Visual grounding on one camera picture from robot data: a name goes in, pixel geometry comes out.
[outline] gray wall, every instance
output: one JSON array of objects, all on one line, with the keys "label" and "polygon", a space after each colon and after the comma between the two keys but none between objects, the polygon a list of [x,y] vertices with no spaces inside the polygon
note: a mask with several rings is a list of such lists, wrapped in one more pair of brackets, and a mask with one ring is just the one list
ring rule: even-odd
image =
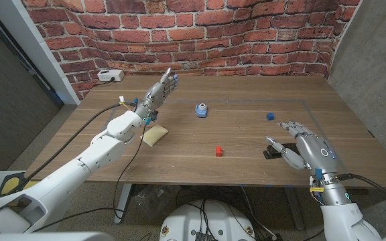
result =
[{"label": "gray wall", "polygon": [[386,1],[363,1],[334,57],[330,84],[386,148]]}]

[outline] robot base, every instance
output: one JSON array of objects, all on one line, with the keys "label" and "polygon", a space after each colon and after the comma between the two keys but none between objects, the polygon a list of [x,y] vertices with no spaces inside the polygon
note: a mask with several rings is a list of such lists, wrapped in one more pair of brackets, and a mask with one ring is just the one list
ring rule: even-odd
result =
[{"label": "robot base", "polygon": [[[210,237],[208,236],[209,233],[208,235],[201,234],[206,232],[205,220],[199,210],[202,202],[203,200],[190,202],[190,204],[197,208],[184,204],[173,211],[162,224],[159,241],[195,241],[196,237],[201,237],[202,239],[200,240],[212,240],[212,238],[208,239],[204,237]],[[236,208],[232,206],[229,208],[228,204],[220,201],[206,200],[204,210],[208,217],[209,229],[216,240],[254,240],[255,233],[252,228],[253,226],[247,217]]]}]

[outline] white robotic arm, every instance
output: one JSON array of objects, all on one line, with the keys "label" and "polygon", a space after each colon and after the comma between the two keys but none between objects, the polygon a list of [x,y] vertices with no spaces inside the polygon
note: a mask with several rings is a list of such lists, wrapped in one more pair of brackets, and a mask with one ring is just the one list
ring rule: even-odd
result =
[{"label": "white robotic arm", "polygon": [[48,218],[68,196],[96,170],[118,160],[131,143],[134,128],[156,119],[156,109],[163,104],[177,86],[177,76],[170,76],[170,68],[135,112],[113,119],[107,129],[94,137],[90,146],[34,186],[0,198],[0,233],[30,233],[48,223]]}]

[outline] wooden table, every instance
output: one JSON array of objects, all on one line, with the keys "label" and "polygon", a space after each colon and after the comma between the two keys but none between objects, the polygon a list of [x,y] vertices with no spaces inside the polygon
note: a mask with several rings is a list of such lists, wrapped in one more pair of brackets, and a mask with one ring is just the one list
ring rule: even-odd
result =
[{"label": "wooden table", "polygon": [[[65,122],[27,175],[55,153],[92,115],[125,99],[142,99],[159,76],[126,76],[122,82],[97,86]],[[363,175],[386,187],[386,151],[322,78],[300,76],[180,76],[179,89],[159,108],[159,124],[169,133],[154,147],[142,145],[123,183],[191,185],[308,186],[309,171],[297,171],[283,159],[266,160],[265,136],[295,143],[277,121],[299,121],[327,138],[340,157],[341,173]],[[204,102],[208,116],[194,108]],[[36,175],[43,179],[85,150],[106,124],[127,109],[117,107],[94,120],[53,162]],[[275,120],[266,114],[273,112]],[[137,150],[139,138],[120,160],[93,174],[89,181],[116,181]],[[223,157],[215,157],[215,147]],[[361,181],[346,186],[367,186]]]}]

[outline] red brick wall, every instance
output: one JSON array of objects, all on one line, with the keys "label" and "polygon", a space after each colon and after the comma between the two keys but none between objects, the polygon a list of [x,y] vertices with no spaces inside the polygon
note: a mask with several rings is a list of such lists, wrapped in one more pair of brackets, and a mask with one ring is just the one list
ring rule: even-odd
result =
[{"label": "red brick wall", "polygon": [[23,0],[78,97],[130,74],[329,75],[360,0]]}]

